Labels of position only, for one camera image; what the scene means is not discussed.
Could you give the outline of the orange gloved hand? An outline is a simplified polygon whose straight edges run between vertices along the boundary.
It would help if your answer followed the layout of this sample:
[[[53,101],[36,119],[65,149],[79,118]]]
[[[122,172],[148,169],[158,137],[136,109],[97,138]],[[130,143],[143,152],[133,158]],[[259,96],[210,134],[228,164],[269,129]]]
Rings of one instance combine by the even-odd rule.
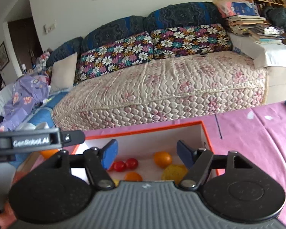
[[[12,181],[12,185],[21,180],[27,173],[25,172],[16,172]],[[7,229],[16,221],[16,217],[13,209],[9,203],[9,200],[4,204],[3,212],[0,213],[0,228]]]

